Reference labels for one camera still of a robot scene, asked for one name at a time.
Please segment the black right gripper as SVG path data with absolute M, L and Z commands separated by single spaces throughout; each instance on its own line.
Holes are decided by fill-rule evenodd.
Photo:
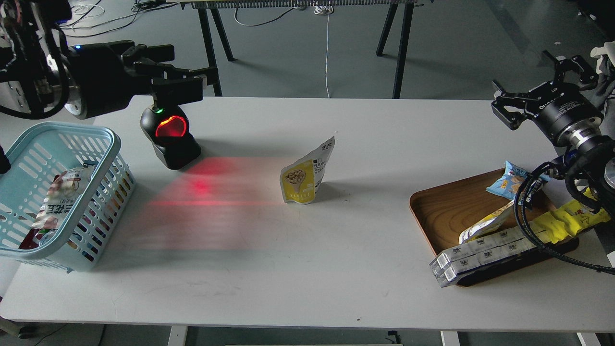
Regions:
M 596 141 L 602 136 L 603 116 L 580 90 L 596 88 L 597 73 L 580 55 L 558 59 L 547 50 L 542 54 L 553 63 L 553 79 L 525 93 L 507 92 L 492 80 L 493 113 L 512 131 L 531 120 L 554 147 L 581 147 Z M 578 86 L 564 83 L 567 72 L 578 75 Z

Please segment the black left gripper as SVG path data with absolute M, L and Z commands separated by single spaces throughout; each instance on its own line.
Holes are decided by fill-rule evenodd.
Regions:
M 171 65 L 175 47 L 133 41 L 69 46 L 64 69 L 69 97 L 64 107 L 80 120 L 125 109 L 133 96 L 151 93 L 156 107 L 201 101 L 207 82 L 218 82 L 215 66 L 185 69 Z

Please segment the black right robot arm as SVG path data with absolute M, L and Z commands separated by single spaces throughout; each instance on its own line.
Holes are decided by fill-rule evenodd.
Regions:
M 531 120 L 554 147 L 571 147 L 576 157 L 563 162 L 558 175 L 574 199 L 591 210 L 614 214 L 614 183 L 607 171 L 614 159 L 614 140 L 602 135 L 603 116 L 581 94 L 597 85 L 598 75 L 580 56 L 556 58 L 543 55 L 553 63 L 554 75 L 527 92 L 508 92 L 494 80 L 492 111 L 512 131 Z

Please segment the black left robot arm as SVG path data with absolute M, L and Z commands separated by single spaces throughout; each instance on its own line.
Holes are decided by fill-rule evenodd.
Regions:
M 1 112 L 43 120 L 67 109 L 80 120 L 125 109 L 134 96 L 151 96 L 140 125 L 157 157 L 178 170 L 202 152 L 181 105 L 201 101 L 219 83 L 218 69 L 177 68 L 172 45 L 130 40 L 68 45 L 60 28 L 72 17 L 66 0 L 3 0 L 1 81 L 15 82 L 26 110 Z

